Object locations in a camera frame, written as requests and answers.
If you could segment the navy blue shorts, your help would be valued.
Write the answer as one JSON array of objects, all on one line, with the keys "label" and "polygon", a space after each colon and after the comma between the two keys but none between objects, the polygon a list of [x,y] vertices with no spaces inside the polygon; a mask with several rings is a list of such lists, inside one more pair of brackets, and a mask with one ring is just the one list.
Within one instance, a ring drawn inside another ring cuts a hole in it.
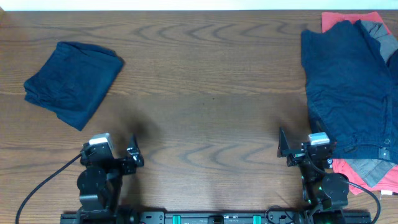
[{"label": "navy blue shorts", "polygon": [[24,82],[25,100],[54,112],[81,131],[124,66],[115,51],[93,44],[58,42],[43,67]]}]

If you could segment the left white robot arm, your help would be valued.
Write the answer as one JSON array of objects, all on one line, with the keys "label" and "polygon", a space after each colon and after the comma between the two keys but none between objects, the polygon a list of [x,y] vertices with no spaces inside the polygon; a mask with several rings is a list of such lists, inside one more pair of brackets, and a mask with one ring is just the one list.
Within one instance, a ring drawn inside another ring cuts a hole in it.
[{"label": "left white robot arm", "polygon": [[127,146],[127,156],[114,158],[109,133],[93,136],[80,151],[81,165],[86,169],[79,175],[81,208],[77,223],[139,223],[139,215],[128,207],[119,206],[123,176],[135,174],[144,165],[135,136]]}]

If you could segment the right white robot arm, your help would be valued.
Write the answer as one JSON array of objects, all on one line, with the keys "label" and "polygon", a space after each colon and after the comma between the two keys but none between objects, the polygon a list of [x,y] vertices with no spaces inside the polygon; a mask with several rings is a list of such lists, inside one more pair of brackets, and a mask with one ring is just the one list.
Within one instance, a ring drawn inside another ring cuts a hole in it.
[{"label": "right white robot arm", "polygon": [[335,143],[326,133],[308,135],[298,149],[289,146],[282,128],[279,128],[277,157],[287,159],[287,166],[297,166],[302,180],[303,199],[308,207],[292,216],[293,223],[344,222],[342,208],[348,204],[348,178],[339,173],[327,173]]}]

